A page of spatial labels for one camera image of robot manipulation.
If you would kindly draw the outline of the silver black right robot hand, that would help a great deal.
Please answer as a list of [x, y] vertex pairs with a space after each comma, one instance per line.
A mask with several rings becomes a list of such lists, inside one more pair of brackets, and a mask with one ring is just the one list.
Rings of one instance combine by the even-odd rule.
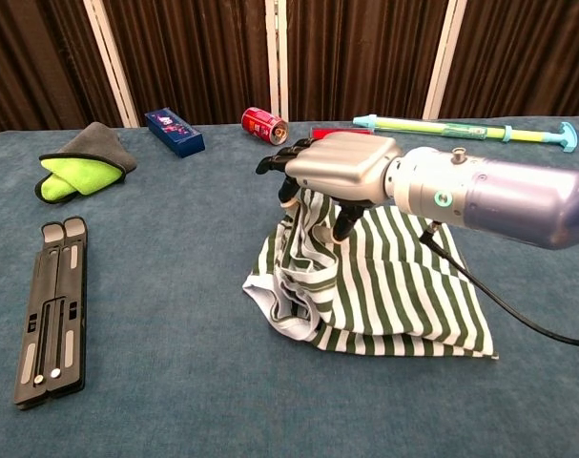
[[297, 192], [309, 189], [335, 200], [341, 207], [331, 240], [348, 238], [364, 211], [391, 199], [387, 171], [403, 155], [391, 137], [335, 132], [322, 139], [303, 138], [275, 155], [263, 158], [256, 173], [285, 174], [278, 196], [287, 205]]

